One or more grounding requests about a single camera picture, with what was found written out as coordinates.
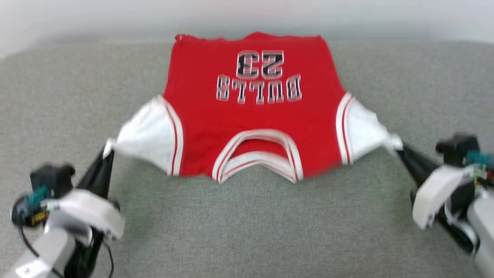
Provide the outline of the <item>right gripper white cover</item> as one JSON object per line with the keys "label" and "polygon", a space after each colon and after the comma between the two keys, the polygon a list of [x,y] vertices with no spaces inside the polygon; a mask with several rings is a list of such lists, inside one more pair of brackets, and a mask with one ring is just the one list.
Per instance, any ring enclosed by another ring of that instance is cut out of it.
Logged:
{"label": "right gripper white cover", "polygon": [[466,212],[476,198],[476,170],[473,166],[441,166],[403,144],[396,153],[418,188],[412,217],[422,230],[439,223],[467,254],[474,254],[479,239]]}

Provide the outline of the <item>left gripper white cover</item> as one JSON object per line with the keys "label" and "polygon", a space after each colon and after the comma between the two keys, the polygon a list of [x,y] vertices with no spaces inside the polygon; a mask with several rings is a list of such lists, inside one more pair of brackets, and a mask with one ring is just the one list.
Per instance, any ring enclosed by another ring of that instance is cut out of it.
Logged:
{"label": "left gripper white cover", "polygon": [[44,235],[54,245],[49,257],[64,278],[90,278],[105,241],[122,238],[125,217],[118,202],[108,200],[114,151],[93,160],[76,189],[44,201],[49,211]]}

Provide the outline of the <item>red and white basketball jersey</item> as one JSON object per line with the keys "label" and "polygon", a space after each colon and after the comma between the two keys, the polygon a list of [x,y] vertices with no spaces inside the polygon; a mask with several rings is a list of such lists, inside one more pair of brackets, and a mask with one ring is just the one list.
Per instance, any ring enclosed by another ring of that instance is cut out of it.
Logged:
{"label": "red and white basketball jersey", "polygon": [[171,176],[218,183],[261,165],[297,183],[371,151],[402,150],[339,81],[321,36],[178,34],[166,88],[108,139],[112,151]]}

